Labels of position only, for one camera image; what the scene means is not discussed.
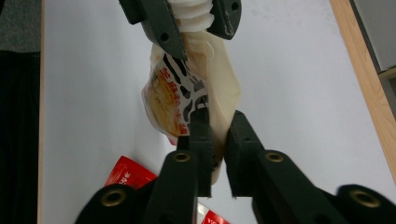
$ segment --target food package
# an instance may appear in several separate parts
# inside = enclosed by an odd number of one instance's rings
[[[114,166],[105,186],[111,184],[123,184],[140,189],[157,176],[141,166],[139,163],[121,156]],[[199,224],[229,224],[224,218],[220,217],[204,205],[197,204],[197,222]]]
[[[148,83],[142,90],[151,124],[175,145],[189,135],[190,114],[207,107],[215,152],[212,183],[219,175],[227,132],[240,88],[224,41],[206,31],[182,33],[188,60],[182,61],[153,45]]]

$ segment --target white table surface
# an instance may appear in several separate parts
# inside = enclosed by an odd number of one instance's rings
[[[118,1],[46,0],[42,223],[73,223],[121,155],[159,173],[172,151],[145,114],[151,43]],[[228,42],[238,109],[268,149],[287,153],[330,193],[360,184],[396,202],[375,128],[327,0],[247,0]],[[224,165],[211,199],[232,223],[255,223],[231,197]]]

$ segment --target red snack wrapper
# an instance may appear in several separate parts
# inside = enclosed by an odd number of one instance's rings
[[[140,189],[157,176],[137,162],[121,156],[111,171],[105,186],[123,184]]]
[[[111,184],[128,185],[140,189],[157,176],[139,163],[121,156],[110,173],[105,186]],[[207,207],[198,203],[197,223],[199,224],[230,224]]]

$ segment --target gray floor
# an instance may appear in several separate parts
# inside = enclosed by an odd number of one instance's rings
[[[0,16],[0,49],[40,51],[40,30],[41,0],[6,0]],[[396,118],[396,78],[381,84]]]

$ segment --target brass screw hole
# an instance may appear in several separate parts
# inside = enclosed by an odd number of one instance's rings
[[[180,161],[180,162],[189,161],[190,158],[191,158],[191,156],[189,154],[187,154],[187,153],[184,153],[184,152],[179,152],[179,153],[177,153],[174,156],[174,160],[175,161]]]
[[[381,205],[381,202],[373,195],[362,191],[360,189],[354,189],[349,192],[349,196],[357,203],[364,205],[369,208],[376,208]]]
[[[126,193],[123,189],[111,189],[102,196],[101,203],[103,206],[112,207],[119,205],[125,199]]]
[[[282,155],[275,152],[268,152],[267,154],[265,154],[265,159],[273,162],[282,162],[284,160]]]

